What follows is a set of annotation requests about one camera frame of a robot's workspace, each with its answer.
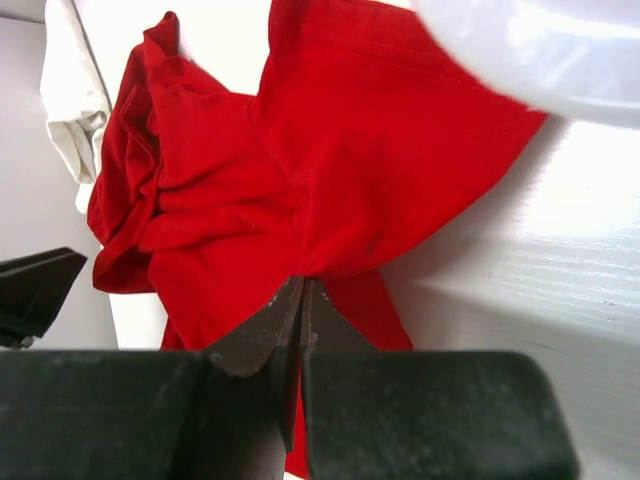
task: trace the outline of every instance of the red cloth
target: red cloth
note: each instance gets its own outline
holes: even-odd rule
[[[256,97],[180,57],[177,32],[167,13],[127,64],[89,206],[95,286],[157,291],[163,346],[201,348],[319,276],[374,344],[411,348],[374,269],[491,188],[544,115],[366,0],[274,0]],[[298,419],[287,468],[305,476]]]

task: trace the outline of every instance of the white cloth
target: white cloth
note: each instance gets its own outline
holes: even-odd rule
[[[86,213],[100,173],[109,101],[72,0],[47,0],[45,24],[47,47],[40,93],[47,112],[47,131],[80,184],[76,208]]]

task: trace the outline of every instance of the red garment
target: red garment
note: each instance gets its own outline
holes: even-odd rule
[[[319,276],[374,344],[411,348],[374,269],[491,188],[544,115],[367,0],[274,0],[256,97],[180,57],[177,32],[166,14],[127,64],[89,206],[95,286],[157,291],[163,346],[201,348],[289,275]]]

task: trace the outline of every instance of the gray wall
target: gray wall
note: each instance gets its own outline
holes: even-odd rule
[[[34,348],[116,348],[107,295],[91,285],[99,246],[75,210],[77,187],[44,127],[44,48],[44,25],[0,19],[0,261],[61,246],[87,255],[58,319]]]
[[[45,0],[0,0],[0,17],[44,23]]]

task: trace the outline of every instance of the white plastic object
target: white plastic object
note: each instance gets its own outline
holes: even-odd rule
[[[565,117],[640,127],[635,0],[412,0],[436,40],[494,90]]]

